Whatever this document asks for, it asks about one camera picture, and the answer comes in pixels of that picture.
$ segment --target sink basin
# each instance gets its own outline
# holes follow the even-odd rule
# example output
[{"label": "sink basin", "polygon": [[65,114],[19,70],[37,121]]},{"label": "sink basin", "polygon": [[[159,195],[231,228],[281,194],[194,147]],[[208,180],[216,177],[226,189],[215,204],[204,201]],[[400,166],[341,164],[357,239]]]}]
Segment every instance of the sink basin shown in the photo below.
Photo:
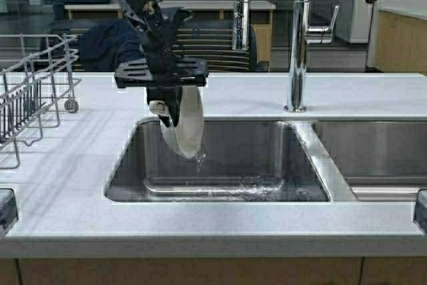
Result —
[{"label": "sink basin", "polygon": [[105,195],[116,202],[328,202],[292,126],[206,120],[196,160],[174,154],[158,121],[138,125]]},{"label": "sink basin", "polygon": [[313,129],[359,200],[415,201],[427,188],[427,122],[319,121]]}]

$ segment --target cabinet door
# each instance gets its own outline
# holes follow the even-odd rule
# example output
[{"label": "cabinet door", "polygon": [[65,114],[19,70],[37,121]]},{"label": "cabinet door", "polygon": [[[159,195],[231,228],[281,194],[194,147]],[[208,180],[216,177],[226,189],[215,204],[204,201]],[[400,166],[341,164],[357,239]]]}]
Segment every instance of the cabinet door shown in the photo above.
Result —
[{"label": "cabinet door", "polygon": [[366,258],[362,285],[425,285],[427,258]]},{"label": "cabinet door", "polygon": [[0,260],[0,284],[19,285],[15,260]]},{"label": "cabinet door", "polygon": [[406,72],[412,45],[412,30],[405,17],[380,12],[376,67],[383,72]]},{"label": "cabinet door", "polygon": [[408,71],[427,75],[427,21],[407,18],[412,21],[412,42],[408,62]]},{"label": "cabinet door", "polygon": [[361,259],[22,260],[23,285],[357,285]]}]

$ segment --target quartz countertop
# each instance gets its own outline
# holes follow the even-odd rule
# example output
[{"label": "quartz countertop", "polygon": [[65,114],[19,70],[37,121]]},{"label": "quartz countertop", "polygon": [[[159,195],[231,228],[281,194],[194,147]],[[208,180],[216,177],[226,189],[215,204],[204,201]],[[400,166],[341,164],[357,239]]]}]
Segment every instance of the quartz countertop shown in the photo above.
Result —
[{"label": "quartz countertop", "polygon": [[[19,221],[0,257],[417,256],[427,239],[414,203],[120,204],[104,190],[137,123],[152,117],[140,88],[111,74],[77,75],[77,114],[22,147],[0,189],[16,193]],[[311,74],[306,113],[284,110],[287,74],[218,74],[202,89],[207,117],[427,119],[427,77]]]}]

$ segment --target pull-down faucet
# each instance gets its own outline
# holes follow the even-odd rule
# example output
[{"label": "pull-down faucet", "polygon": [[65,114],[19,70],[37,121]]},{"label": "pull-down faucet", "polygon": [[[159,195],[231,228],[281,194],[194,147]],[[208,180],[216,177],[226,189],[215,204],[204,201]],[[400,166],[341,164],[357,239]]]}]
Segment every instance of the pull-down faucet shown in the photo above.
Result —
[{"label": "pull-down faucet", "polygon": [[[334,26],[340,7],[334,9],[329,26],[310,26],[310,0],[294,1],[292,56],[289,70],[288,105],[290,112],[303,112],[305,76],[308,68],[308,45],[329,44],[334,38]],[[250,0],[234,1],[233,50],[248,50]]]}]

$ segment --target running water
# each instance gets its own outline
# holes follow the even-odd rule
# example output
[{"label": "running water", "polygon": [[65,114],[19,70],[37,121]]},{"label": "running water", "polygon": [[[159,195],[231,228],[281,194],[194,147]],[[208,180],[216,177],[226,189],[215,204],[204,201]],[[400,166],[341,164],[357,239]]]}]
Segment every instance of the running water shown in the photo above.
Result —
[{"label": "running water", "polygon": [[204,146],[200,147],[200,151],[194,156],[195,162],[197,163],[197,172],[200,174],[201,168],[206,161],[207,153]]}]

